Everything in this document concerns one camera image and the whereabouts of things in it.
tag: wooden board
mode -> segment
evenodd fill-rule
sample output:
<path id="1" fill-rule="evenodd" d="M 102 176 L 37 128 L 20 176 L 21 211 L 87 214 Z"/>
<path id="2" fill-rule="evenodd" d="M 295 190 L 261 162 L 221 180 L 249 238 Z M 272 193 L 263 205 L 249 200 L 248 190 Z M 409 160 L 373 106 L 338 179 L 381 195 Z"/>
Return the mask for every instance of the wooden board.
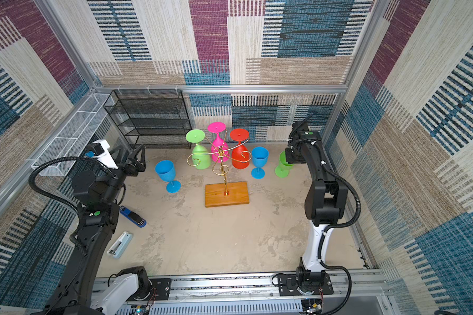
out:
<path id="1" fill-rule="evenodd" d="M 205 185 L 205 207 L 243 205 L 249 203 L 246 181 L 228 183 L 229 195 L 224 195 L 224 183 Z"/>

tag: black metal organizer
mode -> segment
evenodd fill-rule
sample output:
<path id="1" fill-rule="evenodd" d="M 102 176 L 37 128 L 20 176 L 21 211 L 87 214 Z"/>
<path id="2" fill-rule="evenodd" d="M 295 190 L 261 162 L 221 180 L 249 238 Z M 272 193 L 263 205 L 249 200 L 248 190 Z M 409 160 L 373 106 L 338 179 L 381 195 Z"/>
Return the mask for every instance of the black metal organizer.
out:
<path id="1" fill-rule="evenodd" d="M 186 134 L 192 127 L 182 91 L 114 90 L 104 107 L 133 148 L 191 148 Z"/>

